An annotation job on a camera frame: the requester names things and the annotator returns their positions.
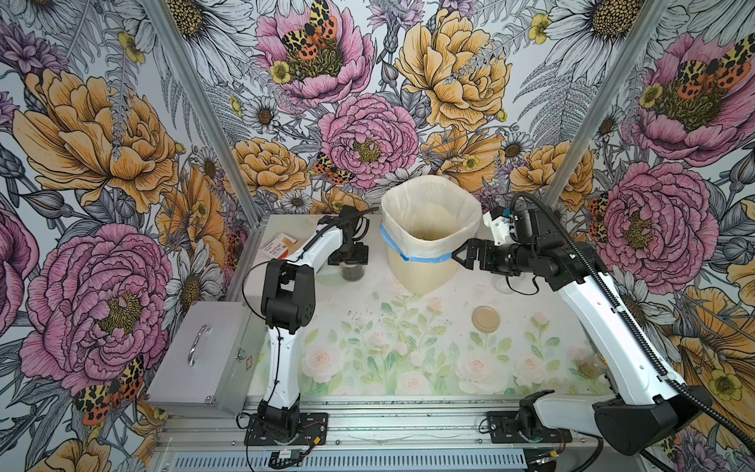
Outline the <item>red white bandage box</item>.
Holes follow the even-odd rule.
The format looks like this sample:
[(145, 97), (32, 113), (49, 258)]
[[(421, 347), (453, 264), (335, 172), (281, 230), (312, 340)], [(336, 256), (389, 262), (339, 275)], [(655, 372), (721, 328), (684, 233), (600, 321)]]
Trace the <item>red white bandage box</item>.
[(288, 256), (292, 255), (300, 246), (300, 242), (297, 238), (278, 232), (269, 239), (269, 241), (263, 243), (259, 249), (259, 253), (267, 259), (285, 260)]

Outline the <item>glass jar with tea leaves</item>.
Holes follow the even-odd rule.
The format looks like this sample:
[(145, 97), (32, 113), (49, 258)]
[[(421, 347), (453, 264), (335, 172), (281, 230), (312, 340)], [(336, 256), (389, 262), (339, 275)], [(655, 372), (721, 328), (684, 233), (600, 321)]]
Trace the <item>glass jar with tea leaves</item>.
[(518, 277), (504, 277), (496, 275), (493, 280), (495, 290), (503, 295), (517, 295), (520, 293), (529, 293), (533, 288), (530, 278), (527, 275)]

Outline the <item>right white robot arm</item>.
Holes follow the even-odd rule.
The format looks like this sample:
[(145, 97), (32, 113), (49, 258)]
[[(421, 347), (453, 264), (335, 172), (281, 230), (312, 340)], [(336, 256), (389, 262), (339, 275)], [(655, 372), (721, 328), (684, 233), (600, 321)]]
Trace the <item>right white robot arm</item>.
[(508, 208), (484, 216), (492, 239), (470, 238), (451, 254), (465, 269), (501, 277), (530, 273), (560, 295), (607, 366), (611, 394), (600, 399), (534, 393), (521, 400), (524, 422), (602, 439), (620, 454), (649, 446), (705, 414), (747, 450), (754, 441), (713, 407), (703, 387), (690, 387), (640, 328), (594, 248), (572, 238), (550, 207), (517, 193)]

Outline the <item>aluminium corner post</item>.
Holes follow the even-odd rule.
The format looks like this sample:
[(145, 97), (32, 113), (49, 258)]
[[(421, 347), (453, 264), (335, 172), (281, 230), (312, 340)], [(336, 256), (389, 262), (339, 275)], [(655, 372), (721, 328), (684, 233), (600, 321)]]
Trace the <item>aluminium corner post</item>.
[(231, 146), (226, 140), (224, 131), (214, 113), (202, 78), (192, 64), (192, 57), (180, 37), (180, 31), (172, 18), (167, 3), (165, 1), (147, 1), (145, 2), (145, 11), (170, 59), (175, 77), (184, 88), (188, 99), (197, 112), (204, 131), (208, 134), (210, 145), (227, 172), (229, 182), (247, 220), (253, 229), (258, 229), (261, 225), (260, 211), (241, 174), (239, 165), (232, 155)]
[(570, 144), (562, 165), (556, 171), (554, 180), (544, 194), (546, 206), (552, 207), (560, 200), (566, 184), (589, 147), (595, 129), (610, 109), (610, 100), (619, 93), (623, 81), (628, 77), (637, 59), (644, 54), (650, 36), (661, 23), (668, 4), (670, 4), (668, 1), (645, 2), (635, 26), (629, 32), (625, 46), (617, 57), (617, 63), (609, 68), (597, 96), (591, 102), (588, 112)]

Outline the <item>small glass spice bottle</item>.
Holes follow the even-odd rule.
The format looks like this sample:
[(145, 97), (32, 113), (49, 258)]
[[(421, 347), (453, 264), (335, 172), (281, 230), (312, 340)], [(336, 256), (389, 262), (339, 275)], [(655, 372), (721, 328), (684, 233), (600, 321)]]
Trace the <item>small glass spice bottle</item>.
[(598, 379), (607, 373), (608, 366), (601, 354), (595, 353), (580, 361), (578, 372), (587, 379)]

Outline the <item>beige trash bin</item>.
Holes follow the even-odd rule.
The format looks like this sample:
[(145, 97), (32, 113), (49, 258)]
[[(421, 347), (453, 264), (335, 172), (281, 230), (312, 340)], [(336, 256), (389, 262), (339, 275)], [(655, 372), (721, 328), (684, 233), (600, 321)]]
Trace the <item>beige trash bin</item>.
[(426, 295), (450, 282), (456, 275), (459, 265), (450, 255), (430, 262), (405, 259), (390, 238), (387, 242), (387, 261), (398, 281), (411, 293)]

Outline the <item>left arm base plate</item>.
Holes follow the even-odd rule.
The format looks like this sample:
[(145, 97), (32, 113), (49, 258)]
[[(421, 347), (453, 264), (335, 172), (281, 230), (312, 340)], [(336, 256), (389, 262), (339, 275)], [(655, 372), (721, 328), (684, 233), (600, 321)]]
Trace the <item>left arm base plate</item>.
[(289, 416), (281, 424), (252, 417), (245, 433), (245, 446), (321, 446), (326, 443), (330, 415), (304, 412), (298, 419)]

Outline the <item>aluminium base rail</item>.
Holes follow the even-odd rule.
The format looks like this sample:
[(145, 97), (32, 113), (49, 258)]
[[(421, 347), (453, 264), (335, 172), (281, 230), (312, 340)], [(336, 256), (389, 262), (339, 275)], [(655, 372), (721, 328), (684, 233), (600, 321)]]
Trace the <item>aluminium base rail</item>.
[(267, 471), (291, 459), (295, 471), (571, 471), (592, 454), (592, 471), (651, 471), (640, 456), (600, 448), (572, 432), (531, 444), (488, 424), (513, 398), (326, 397), (305, 400), (305, 428), (291, 444), (252, 437), (245, 420), (167, 422), (153, 471)]

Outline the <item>aluminium corner post right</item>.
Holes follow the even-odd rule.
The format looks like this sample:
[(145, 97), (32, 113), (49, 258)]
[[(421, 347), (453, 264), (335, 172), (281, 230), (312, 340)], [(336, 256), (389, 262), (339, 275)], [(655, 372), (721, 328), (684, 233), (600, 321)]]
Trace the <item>aluminium corner post right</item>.
[(597, 96), (591, 102), (588, 112), (570, 144), (562, 165), (556, 171), (554, 180), (544, 194), (546, 206), (552, 207), (560, 200), (566, 184), (589, 147), (595, 129), (610, 109), (610, 100), (619, 93), (623, 81), (628, 77), (637, 59), (644, 54), (650, 36), (661, 23), (668, 4), (670, 4), (668, 1), (645, 2), (635, 26), (629, 32), (625, 46), (617, 57), (617, 63), (609, 68)]

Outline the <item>aluminium corner post left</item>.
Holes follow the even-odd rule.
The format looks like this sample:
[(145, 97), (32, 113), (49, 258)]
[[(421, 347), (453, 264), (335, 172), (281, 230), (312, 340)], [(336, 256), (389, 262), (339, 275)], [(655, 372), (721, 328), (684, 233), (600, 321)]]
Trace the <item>aluminium corner post left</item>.
[(147, 1), (145, 2), (145, 11), (170, 59), (175, 77), (184, 88), (188, 99), (197, 112), (204, 131), (208, 134), (210, 145), (227, 172), (229, 182), (247, 220), (253, 229), (258, 229), (261, 225), (260, 211), (241, 174), (239, 165), (232, 155), (231, 146), (226, 140), (224, 131), (214, 113), (202, 78), (192, 64), (192, 57), (180, 37), (180, 31), (172, 18), (167, 3), (165, 1)]

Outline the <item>silver metal case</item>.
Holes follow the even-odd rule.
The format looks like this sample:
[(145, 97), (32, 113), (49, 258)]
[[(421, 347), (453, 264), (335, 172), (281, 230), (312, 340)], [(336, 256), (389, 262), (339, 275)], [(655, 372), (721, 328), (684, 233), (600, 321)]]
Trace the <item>silver metal case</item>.
[(230, 418), (244, 407), (267, 325), (241, 302), (197, 302), (147, 390), (172, 417)]

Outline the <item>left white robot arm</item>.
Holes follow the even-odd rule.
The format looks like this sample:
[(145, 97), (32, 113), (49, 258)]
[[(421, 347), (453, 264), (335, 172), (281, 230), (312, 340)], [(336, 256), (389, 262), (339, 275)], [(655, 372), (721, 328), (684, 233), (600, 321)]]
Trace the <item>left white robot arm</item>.
[(363, 239), (371, 226), (368, 216), (377, 210), (345, 206), (320, 218), (313, 235), (293, 253), (259, 263), (265, 269), (260, 302), (247, 306), (267, 327), (271, 372), (251, 434), (279, 444), (290, 444), (300, 434), (299, 336), (316, 312), (316, 274), (323, 267), (338, 267), (348, 282), (364, 277), (370, 250)]

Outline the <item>beige jar lid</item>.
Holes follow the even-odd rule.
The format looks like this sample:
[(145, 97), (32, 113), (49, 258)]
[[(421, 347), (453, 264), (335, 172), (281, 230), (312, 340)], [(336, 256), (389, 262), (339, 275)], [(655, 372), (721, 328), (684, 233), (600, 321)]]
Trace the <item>beige jar lid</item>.
[(501, 326), (499, 312), (490, 306), (476, 307), (471, 315), (473, 327), (481, 334), (493, 334)]

